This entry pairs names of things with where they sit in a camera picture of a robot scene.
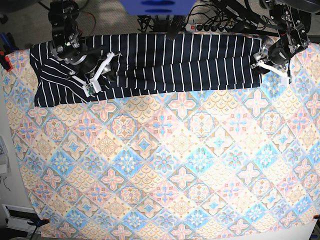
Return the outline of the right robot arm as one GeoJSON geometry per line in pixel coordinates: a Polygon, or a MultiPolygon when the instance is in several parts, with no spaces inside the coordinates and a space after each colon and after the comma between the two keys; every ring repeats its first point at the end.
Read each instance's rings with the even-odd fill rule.
{"type": "Polygon", "coordinates": [[[98,78],[101,85],[116,81],[116,73],[110,63],[103,66],[109,51],[103,45],[88,46],[76,21],[80,8],[73,0],[54,0],[50,3],[48,19],[52,26],[50,52],[58,61],[64,61],[77,69],[82,77],[98,78]]]}

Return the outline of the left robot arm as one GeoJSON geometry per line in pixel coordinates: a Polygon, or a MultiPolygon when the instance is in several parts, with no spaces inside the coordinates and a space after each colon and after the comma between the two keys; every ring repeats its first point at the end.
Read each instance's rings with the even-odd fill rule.
{"type": "Polygon", "coordinates": [[[312,14],[320,11],[318,0],[261,0],[260,5],[278,27],[279,40],[271,46],[263,45],[254,55],[251,65],[255,74],[266,74],[268,68],[286,67],[297,53],[308,48],[312,14]]]}

